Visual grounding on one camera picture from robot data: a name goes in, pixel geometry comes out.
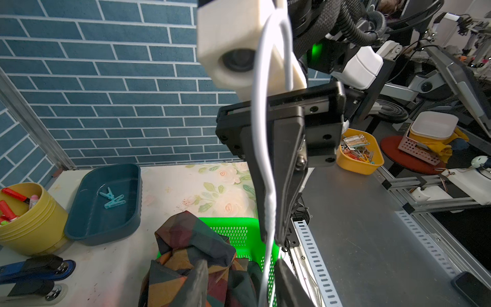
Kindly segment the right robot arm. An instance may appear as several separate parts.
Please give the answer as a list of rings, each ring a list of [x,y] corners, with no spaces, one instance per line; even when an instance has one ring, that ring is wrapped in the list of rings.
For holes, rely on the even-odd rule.
[[[216,135],[249,166],[263,243],[283,244],[309,168],[334,164],[346,105],[384,63],[386,18],[360,1],[212,1],[199,5],[199,60],[239,102]]]

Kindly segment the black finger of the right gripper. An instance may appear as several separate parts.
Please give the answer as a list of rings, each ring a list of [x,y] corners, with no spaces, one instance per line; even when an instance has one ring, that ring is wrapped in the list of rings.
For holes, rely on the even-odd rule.
[[[275,243],[285,245],[288,219],[299,189],[305,167],[296,170],[299,149],[304,140],[304,119],[301,116],[276,120],[273,124],[273,170],[277,193]]]
[[[245,115],[242,119],[242,127],[240,131],[240,146],[242,148],[241,158],[248,164],[249,172],[253,181],[256,205],[258,211],[258,219],[260,224],[260,236],[262,242],[267,240],[267,222],[265,221],[265,184],[258,160],[254,154],[251,115]]]

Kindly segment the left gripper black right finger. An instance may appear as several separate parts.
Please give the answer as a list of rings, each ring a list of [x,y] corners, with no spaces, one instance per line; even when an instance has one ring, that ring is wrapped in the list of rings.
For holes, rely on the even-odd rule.
[[[278,307],[314,307],[312,300],[283,259],[276,261],[274,275]]]

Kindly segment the teal clothespin shoulder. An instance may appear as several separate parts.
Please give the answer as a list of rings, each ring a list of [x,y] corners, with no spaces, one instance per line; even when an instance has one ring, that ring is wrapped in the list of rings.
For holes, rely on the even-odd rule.
[[[99,194],[104,197],[104,198],[107,198],[109,199],[110,201],[114,200],[116,197],[114,196],[111,188],[107,187],[107,191],[106,192],[103,192],[103,191],[100,191]]]
[[[125,200],[124,195],[121,194],[120,196],[118,196],[118,197],[110,200],[109,202],[107,202],[104,205],[104,208],[105,209],[110,209],[110,208],[117,207],[117,206],[124,205],[124,204],[126,204],[126,200]]]

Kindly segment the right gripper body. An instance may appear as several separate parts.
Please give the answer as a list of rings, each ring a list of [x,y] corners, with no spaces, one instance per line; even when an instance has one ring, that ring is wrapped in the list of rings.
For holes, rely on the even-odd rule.
[[[344,86],[337,81],[270,96],[267,98],[269,128],[280,119],[302,115],[308,166],[331,166],[340,145],[346,100]],[[221,107],[218,111],[216,136],[233,156],[242,160],[246,153],[240,133],[250,125],[249,101]]]

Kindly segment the white wire hanger plaid shirt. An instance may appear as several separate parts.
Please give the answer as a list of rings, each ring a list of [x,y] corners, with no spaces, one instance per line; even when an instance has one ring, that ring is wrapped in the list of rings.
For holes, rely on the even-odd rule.
[[[292,68],[293,36],[288,5],[286,1],[276,1],[276,9],[268,17],[262,29],[256,50],[253,70],[253,87],[251,94],[251,129],[254,157],[265,186],[265,229],[267,231],[265,243],[265,263],[262,277],[259,306],[268,305],[268,280],[271,270],[272,248],[274,244],[275,219],[277,209],[277,193],[274,173],[269,155],[267,133],[267,90],[269,83],[269,69],[271,54],[274,47],[273,34],[279,30],[283,39],[283,68],[285,69],[285,89],[293,90],[294,73]]]

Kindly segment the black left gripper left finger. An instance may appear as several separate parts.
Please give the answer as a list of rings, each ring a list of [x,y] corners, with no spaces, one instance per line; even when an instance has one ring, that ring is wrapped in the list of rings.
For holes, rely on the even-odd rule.
[[[199,307],[207,304],[208,263],[199,260],[174,299],[174,306]]]

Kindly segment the plaid long-sleeve shirt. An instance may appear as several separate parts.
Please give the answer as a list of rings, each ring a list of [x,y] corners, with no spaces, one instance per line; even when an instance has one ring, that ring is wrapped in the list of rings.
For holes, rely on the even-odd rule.
[[[194,214],[171,216],[155,238],[160,256],[145,276],[139,306],[258,306],[262,270]]]

